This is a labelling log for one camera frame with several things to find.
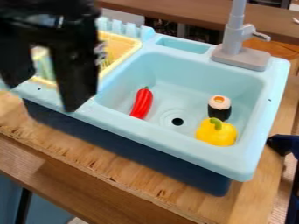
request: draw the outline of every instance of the red pepper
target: red pepper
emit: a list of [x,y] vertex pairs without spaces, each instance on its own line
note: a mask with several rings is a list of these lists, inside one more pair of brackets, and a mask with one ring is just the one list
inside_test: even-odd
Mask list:
[[135,102],[130,115],[143,119],[150,111],[153,102],[153,94],[148,87],[139,89],[136,93]]

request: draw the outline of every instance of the toy yellow bell pepper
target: toy yellow bell pepper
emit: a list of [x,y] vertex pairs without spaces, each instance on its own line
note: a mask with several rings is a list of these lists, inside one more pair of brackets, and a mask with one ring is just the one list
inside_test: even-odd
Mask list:
[[218,118],[206,118],[197,129],[195,137],[198,140],[218,146],[234,144],[238,136],[236,128],[228,122],[221,122]]

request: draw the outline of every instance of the toy kitchen sink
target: toy kitchen sink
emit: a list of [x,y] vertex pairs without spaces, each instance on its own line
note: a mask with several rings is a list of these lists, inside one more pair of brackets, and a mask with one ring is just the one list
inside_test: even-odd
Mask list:
[[[252,178],[282,98],[289,63],[271,57],[264,72],[211,60],[215,45],[152,33],[143,46],[106,74],[98,94],[65,113],[55,87],[28,80],[13,92],[43,123],[132,158],[214,195],[232,179]],[[136,91],[154,95],[144,120],[129,115]],[[233,146],[195,139],[213,95],[232,101]],[[173,121],[180,119],[180,125]]]

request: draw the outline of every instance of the sushi roll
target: sushi roll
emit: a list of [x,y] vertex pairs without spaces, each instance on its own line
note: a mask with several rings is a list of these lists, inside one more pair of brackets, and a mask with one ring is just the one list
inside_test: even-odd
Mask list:
[[222,122],[227,120],[232,113],[231,100],[224,95],[216,94],[209,100],[208,114]]

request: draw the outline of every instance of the gray faucet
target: gray faucet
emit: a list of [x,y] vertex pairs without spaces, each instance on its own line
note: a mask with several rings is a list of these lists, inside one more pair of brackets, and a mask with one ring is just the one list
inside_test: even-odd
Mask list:
[[264,71],[271,55],[242,47],[246,39],[256,37],[264,41],[271,38],[258,33],[252,24],[243,24],[246,0],[233,0],[232,11],[226,24],[222,45],[218,45],[212,53],[212,60],[231,66],[243,67],[255,71]]

